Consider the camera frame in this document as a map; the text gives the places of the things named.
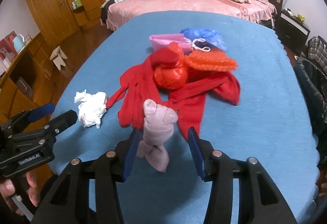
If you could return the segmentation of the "left hand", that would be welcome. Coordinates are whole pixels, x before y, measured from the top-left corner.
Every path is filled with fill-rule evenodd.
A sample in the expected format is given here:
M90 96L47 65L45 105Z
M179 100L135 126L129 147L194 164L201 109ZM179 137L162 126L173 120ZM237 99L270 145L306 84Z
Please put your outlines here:
M40 203L40 190L38 186L38 176L35 170L27 172L20 177L17 182L11 179L1 179L1 197L8 205L9 209L18 216L25 216L24 212L13 201L14 195L19 195L22 190L29 197L30 202L37 207Z

